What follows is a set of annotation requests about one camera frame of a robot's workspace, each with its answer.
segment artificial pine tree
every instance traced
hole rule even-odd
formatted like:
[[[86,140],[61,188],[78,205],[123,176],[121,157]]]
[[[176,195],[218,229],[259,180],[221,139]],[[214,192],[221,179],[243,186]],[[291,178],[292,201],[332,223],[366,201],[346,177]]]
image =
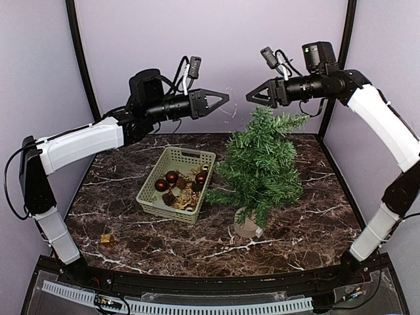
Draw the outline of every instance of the artificial pine tree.
[[[246,131],[232,135],[226,159],[217,167],[235,192],[210,190],[207,201],[246,207],[236,222],[243,224],[254,211],[255,223],[266,228],[270,209],[295,203],[302,194],[294,165],[296,149],[284,136],[306,123],[308,116],[273,115],[270,108],[256,108],[252,116]]]

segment marble tabletop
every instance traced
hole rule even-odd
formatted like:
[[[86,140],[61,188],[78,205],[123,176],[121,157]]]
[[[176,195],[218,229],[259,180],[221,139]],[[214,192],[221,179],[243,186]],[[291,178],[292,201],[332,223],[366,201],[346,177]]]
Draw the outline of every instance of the marble tabletop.
[[[257,239],[233,229],[235,207],[204,203],[195,225],[155,217],[136,201],[167,146],[214,152],[223,160],[226,134],[150,135],[97,155],[66,219],[91,266],[165,276],[256,276],[339,263],[360,227],[326,157],[312,135],[289,136],[297,149],[303,195],[270,212]],[[230,187],[213,175],[210,189]],[[100,243],[113,234],[115,246]]]

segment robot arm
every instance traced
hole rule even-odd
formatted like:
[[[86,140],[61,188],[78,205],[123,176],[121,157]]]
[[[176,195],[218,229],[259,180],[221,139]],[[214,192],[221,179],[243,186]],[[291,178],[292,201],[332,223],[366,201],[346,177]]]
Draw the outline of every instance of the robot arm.
[[[386,189],[375,216],[342,256],[344,268],[356,269],[387,239],[392,227],[404,217],[416,199],[420,191],[420,142],[368,79],[356,70],[338,69],[331,43],[311,43],[302,48],[310,75],[268,80],[251,91],[247,100],[277,108],[278,104],[288,106],[294,100],[307,102],[310,98],[337,98],[373,129],[402,170],[402,174]],[[270,68],[278,65],[269,47],[261,54]]]
[[[131,95],[124,108],[108,112],[96,123],[36,141],[29,136],[23,141],[20,185],[25,207],[34,217],[44,240],[65,265],[80,264],[84,259],[57,211],[47,176],[87,156],[137,143],[154,130],[156,123],[188,116],[205,117],[228,102],[227,94],[188,90],[186,79],[189,77],[192,82],[198,78],[200,63],[199,57],[187,62],[184,77],[179,81],[182,80],[182,94],[177,94],[177,78],[172,82],[157,69],[144,70],[130,78]],[[162,82],[171,86],[166,94]],[[207,96],[217,96],[219,100],[209,104]]]

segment red ornament ball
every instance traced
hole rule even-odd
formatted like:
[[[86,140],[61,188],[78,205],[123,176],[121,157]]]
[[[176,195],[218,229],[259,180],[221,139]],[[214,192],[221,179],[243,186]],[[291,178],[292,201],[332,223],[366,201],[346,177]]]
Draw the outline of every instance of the red ornament ball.
[[[175,172],[175,171],[169,171],[168,173],[166,173],[165,178],[166,178],[166,181],[167,181],[169,184],[174,184],[174,183],[176,183],[176,182],[177,182],[177,180],[178,180],[178,173],[177,173],[177,172]]]
[[[204,185],[205,179],[207,178],[207,174],[200,172],[196,175],[196,183]]]
[[[169,187],[169,184],[168,184],[168,182],[167,182],[166,180],[164,180],[164,179],[158,179],[158,180],[155,182],[155,189],[156,189],[158,192],[164,192],[164,191],[166,191],[166,190],[168,189],[168,187]]]

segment green plastic basket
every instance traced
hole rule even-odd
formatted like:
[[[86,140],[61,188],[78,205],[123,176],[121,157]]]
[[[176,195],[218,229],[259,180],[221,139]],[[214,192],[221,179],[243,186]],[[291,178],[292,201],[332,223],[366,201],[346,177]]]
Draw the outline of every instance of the green plastic basket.
[[[195,224],[204,201],[205,191],[209,186],[211,175],[213,174],[215,160],[216,154],[212,152],[168,146],[163,151],[162,155],[160,155],[155,167],[138,193],[136,200],[146,213]],[[162,175],[166,174],[168,171],[180,171],[182,174],[188,174],[191,173],[191,169],[196,169],[203,164],[209,165],[209,173],[194,211],[178,210],[165,205],[162,200],[162,195],[165,194],[165,192],[158,192],[155,189],[155,181],[161,179]]]

